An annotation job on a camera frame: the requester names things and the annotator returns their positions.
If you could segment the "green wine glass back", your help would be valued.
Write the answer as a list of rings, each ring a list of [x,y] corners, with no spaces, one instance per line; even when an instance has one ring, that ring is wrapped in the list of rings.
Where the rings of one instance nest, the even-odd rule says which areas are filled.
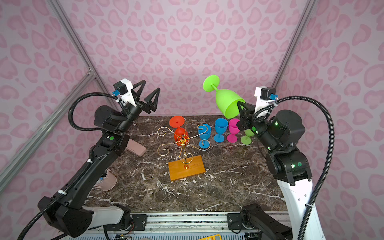
[[[203,83],[206,92],[216,92],[216,104],[227,119],[233,119],[240,114],[237,103],[246,101],[237,93],[228,89],[219,89],[220,78],[217,75],[207,77]]]

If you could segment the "green wine glass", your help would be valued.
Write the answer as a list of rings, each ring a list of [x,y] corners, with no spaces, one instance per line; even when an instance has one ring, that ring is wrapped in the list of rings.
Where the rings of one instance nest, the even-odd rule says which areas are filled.
[[[240,114],[237,103],[246,101],[237,93],[228,89],[219,89],[220,78],[217,75],[207,77],[203,83],[206,92],[216,92],[216,104],[227,119],[233,119]]]
[[[252,143],[251,137],[254,136],[254,132],[251,129],[245,130],[245,135],[241,137],[241,142],[244,145],[250,145]]]

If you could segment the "magenta wine glass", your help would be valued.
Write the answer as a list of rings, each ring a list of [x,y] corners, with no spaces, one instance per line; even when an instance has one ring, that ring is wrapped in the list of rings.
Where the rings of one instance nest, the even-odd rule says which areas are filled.
[[[238,140],[237,134],[240,132],[239,128],[237,127],[237,123],[239,122],[239,119],[231,119],[229,121],[229,132],[230,134],[227,136],[227,140],[230,143],[235,143]]]

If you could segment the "green wine glass front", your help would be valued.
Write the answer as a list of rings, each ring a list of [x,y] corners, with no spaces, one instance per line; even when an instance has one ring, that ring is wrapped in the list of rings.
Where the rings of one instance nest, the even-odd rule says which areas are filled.
[[[251,137],[254,136],[254,132],[251,129],[245,130],[245,135],[241,137],[241,142],[244,145],[250,145],[252,143]]]

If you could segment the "blue wine glass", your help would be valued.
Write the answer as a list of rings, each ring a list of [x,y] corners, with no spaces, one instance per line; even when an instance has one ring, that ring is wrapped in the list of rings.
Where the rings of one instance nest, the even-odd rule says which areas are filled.
[[[207,124],[202,124],[198,126],[198,133],[200,137],[199,147],[203,150],[206,150],[210,147],[210,142],[208,139],[211,136],[212,129]]]
[[[219,118],[215,121],[215,131],[216,135],[214,136],[214,141],[217,143],[222,143],[225,140],[224,133],[227,131],[229,122],[226,119]]]

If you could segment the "blue wine glass front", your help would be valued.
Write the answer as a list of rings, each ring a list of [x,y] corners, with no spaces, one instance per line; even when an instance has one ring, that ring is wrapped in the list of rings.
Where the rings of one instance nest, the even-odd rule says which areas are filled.
[[[210,142],[208,139],[211,136],[212,129],[207,124],[202,124],[198,126],[198,133],[200,137],[199,147],[203,150],[206,150],[210,147]]]

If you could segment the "red wine glass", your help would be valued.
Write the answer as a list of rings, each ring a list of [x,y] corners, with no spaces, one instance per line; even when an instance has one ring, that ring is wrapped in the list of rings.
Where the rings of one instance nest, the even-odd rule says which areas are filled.
[[[172,128],[175,128],[174,139],[178,146],[185,146],[189,142],[189,134],[183,126],[186,120],[182,116],[174,116],[170,119],[169,124]]]

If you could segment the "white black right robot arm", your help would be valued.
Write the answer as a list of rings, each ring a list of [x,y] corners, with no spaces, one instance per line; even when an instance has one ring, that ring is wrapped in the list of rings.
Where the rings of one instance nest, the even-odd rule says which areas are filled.
[[[267,214],[260,205],[242,207],[238,222],[229,221],[231,230],[259,230],[252,236],[259,240],[297,240],[308,207],[312,208],[304,230],[305,240],[324,240],[320,219],[310,196],[313,181],[307,157],[298,149],[297,143],[305,133],[301,117],[291,110],[279,111],[271,121],[260,123],[253,119],[256,107],[237,103],[240,129],[251,130],[267,149],[266,162],[270,173],[277,180],[283,193],[291,226],[285,226]]]

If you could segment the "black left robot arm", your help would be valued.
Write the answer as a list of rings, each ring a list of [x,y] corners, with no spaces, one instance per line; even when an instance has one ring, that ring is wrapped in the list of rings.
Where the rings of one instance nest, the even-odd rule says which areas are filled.
[[[70,125],[83,132],[100,131],[102,136],[91,147],[88,159],[75,175],[51,198],[43,197],[39,201],[40,211],[20,233],[20,240],[41,217],[50,226],[73,238],[96,227],[114,226],[120,230],[132,227],[130,209],[122,205],[85,208],[84,203],[97,181],[127,148],[130,140],[128,130],[140,113],[150,114],[157,110],[161,90],[156,88],[141,100],[140,96],[145,85],[144,80],[132,85],[130,81],[123,79],[114,84],[115,90],[112,94],[88,93],[72,103],[68,112]],[[120,105],[121,111],[116,111],[107,105],[100,106],[95,111],[95,127],[78,126],[74,120],[75,108],[81,101],[97,96],[115,100]]]

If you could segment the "pink rectangular case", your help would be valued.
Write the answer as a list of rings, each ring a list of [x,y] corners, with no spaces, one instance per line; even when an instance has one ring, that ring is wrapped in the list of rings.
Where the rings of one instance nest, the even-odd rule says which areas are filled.
[[[146,147],[130,139],[126,148],[129,152],[142,157],[147,151]]]

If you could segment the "pink pen cup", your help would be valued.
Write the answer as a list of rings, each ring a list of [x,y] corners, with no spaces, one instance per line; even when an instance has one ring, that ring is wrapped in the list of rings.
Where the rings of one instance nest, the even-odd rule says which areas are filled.
[[[94,189],[101,191],[110,191],[115,187],[117,183],[117,178],[114,174],[111,173],[110,169],[107,169],[103,175],[98,179],[96,184],[93,186]]]

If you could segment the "yellow plastic object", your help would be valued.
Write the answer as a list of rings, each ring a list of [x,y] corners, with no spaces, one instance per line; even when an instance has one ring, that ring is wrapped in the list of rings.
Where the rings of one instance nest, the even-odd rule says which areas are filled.
[[[212,235],[203,238],[203,240],[222,240],[222,236],[220,234]]]

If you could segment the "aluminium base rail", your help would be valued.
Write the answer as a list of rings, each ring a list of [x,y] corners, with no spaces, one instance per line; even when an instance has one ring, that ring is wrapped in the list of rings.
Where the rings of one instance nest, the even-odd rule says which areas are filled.
[[[222,240],[294,240],[287,211],[263,211],[256,205],[240,212],[132,213],[126,229],[116,225],[91,227],[65,240],[199,240],[220,234]]]

